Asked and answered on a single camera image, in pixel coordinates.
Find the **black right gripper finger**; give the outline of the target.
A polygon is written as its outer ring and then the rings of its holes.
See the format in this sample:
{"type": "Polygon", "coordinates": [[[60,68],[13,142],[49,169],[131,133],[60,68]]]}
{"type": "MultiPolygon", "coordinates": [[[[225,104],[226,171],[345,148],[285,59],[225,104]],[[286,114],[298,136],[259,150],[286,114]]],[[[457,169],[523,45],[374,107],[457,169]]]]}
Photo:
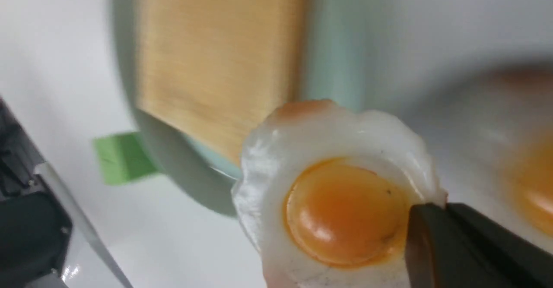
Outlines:
{"type": "Polygon", "coordinates": [[[550,288],[548,252],[462,203],[409,211],[405,262],[413,288],[550,288]]]}

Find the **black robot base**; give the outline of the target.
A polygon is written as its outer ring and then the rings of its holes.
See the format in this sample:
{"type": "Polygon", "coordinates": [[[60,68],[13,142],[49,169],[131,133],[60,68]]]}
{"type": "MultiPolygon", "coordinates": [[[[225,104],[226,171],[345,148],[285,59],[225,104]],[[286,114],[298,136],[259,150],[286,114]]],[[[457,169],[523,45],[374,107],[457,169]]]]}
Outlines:
{"type": "Polygon", "coordinates": [[[130,288],[56,172],[1,103],[3,288],[130,288]]]}

